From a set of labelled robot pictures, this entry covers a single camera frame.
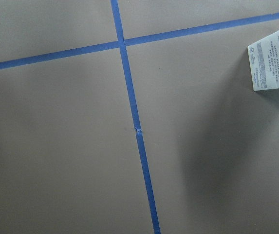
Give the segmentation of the blue white milk carton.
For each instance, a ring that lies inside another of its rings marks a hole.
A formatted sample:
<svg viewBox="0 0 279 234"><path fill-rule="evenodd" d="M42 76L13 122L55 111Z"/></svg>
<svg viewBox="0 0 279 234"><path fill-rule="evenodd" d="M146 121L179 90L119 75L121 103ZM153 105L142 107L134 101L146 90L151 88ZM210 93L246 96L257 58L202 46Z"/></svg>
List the blue white milk carton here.
<svg viewBox="0 0 279 234"><path fill-rule="evenodd" d="M254 91L279 89L279 30L247 47Z"/></svg>

